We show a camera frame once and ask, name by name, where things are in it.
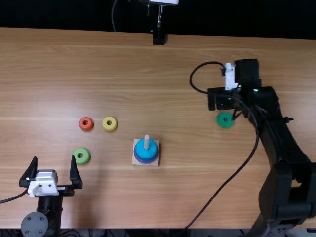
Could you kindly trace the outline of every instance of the purple ring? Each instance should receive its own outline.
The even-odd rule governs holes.
[[[150,163],[154,162],[154,161],[157,159],[158,154],[159,154],[159,149],[157,148],[157,152],[156,152],[156,154],[153,156],[152,159],[150,159],[150,160],[143,160],[143,159],[141,159],[141,158],[137,155],[135,148],[136,148],[136,146],[134,147],[134,156],[135,156],[135,158],[136,158],[139,162],[141,162],[141,163],[143,163],[143,164],[150,164]]]

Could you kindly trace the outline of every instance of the blue ring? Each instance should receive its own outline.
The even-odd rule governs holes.
[[[145,150],[144,143],[144,139],[141,139],[137,142],[134,149],[134,154],[136,155],[135,157],[138,158],[140,162],[151,163],[157,158],[158,147],[154,140],[150,139],[149,148],[148,150]]]

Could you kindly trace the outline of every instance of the black cable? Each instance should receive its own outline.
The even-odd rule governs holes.
[[[74,235],[74,234],[66,234],[66,235],[64,235],[64,237],[67,237],[67,236],[78,237],[78,236],[76,236],[76,235]]]
[[[218,62],[206,62],[206,63],[203,63],[199,66],[197,66],[191,73],[190,75],[190,85],[192,86],[192,88],[200,93],[203,93],[203,94],[207,94],[207,91],[204,91],[204,90],[201,90],[201,89],[198,89],[197,87],[195,87],[193,85],[193,75],[194,73],[201,67],[207,65],[207,64],[219,64],[221,66],[224,66],[222,63],[218,63]],[[209,201],[206,203],[206,205],[202,208],[202,210],[195,216],[195,218],[182,230],[180,231],[176,236],[179,236],[183,231],[185,231],[186,229],[188,229],[199,217],[200,215],[207,209],[207,207],[210,205],[210,203],[214,200],[214,198],[219,194],[219,192],[236,176],[238,175],[241,170],[248,164],[248,162],[250,161],[250,159],[252,158],[253,154],[255,153],[255,151],[257,150],[257,147],[258,147],[258,144],[259,144],[259,132],[258,132],[258,122],[256,120],[256,117],[253,113],[253,111],[242,101],[240,100],[239,98],[237,97],[234,97],[234,96],[231,96],[231,95],[221,95],[221,94],[216,94],[215,96],[219,96],[219,97],[225,97],[225,98],[231,98],[231,99],[234,99],[236,101],[238,101],[239,103],[241,103],[242,106],[244,106],[248,112],[250,113],[250,115],[252,116],[252,119],[253,119],[253,123],[254,123],[254,126],[255,126],[255,131],[256,131],[256,141],[255,141],[255,144],[254,144],[254,147],[251,151],[251,153],[249,154],[248,158],[245,160],[245,162],[219,187],[219,189],[214,193],[214,195],[209,199]]]
[[[21,194],[15,196],[15,197],[10,197],[10,198],[8,198],[8,199],[1,200],[1,201],[0,201],[0,204],[6,203],[6,202],[8,202],[8,201],[16,200],[16,199],[20,198],[21,196],[23,196],[24,194],[26,194],[27,192],[28,192],[28,190],[26,189],[23,193],[21,193]]]
[[[112,235],[112,237],[115,237],[115,235],[112,233],[112,231],[110,229],[108,229],[108,231],[110,232],[110,234]]]
[[[60,236],[61,236],[61,237],[64,237],[65,234],[67,234],[67,233],[69,233],[69,232],[71,232],[71,231],[77,233],[77,234],[79,235],[79,237],[81,237],[81,234],[80,234],[78,231],[74,230],[74,229],[70,229],[70,230],[67,230],[67,231],[65,231],[65,232],[63,232],[63,233],[60,233]]]
[[[198,89],[197,87],[195,87],[192,83],[192,76],[194,75],[194,73],[196,73],[196,71],[198,69],[200,69],[201,67],[205,66],[205,65],[208,65],[208,64],[218,64],[218,65],[221,65],[223,70],[225,70],[225,66],[224,64],[220,63],[220,62],[216,62],[216,61],[211,61],[211,62],[205,62],[205,63],[202,63],[201,65],[198,65],[196,68],[194,68],[194,70],[191,72],[191,75],[190,75],[190,85],[192,86],[192,88],[200,93],[203,93],[203,94],[207,94],[207,91],[204,91],[204,90],[200,90]]]

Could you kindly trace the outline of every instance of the black background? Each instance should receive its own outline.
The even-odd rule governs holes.
[[[0,26],[112,31],[113,1],[0,0]],[[117,31],[149,32],[146,15],[138,0],[118,0]],[[180,0],[163,15],[169,34],[315,39],[315,24],[316,0]]]

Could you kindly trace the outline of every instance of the white bracket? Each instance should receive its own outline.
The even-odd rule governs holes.
[[[58,177],[55,170],[39,170],[35,180],[30,182],[28,193],[30,197],[59,195],[57,190]]]
[[[231,90],[238,86],[235,83],[235,66],[230,63],[225,64],[225,90]]]

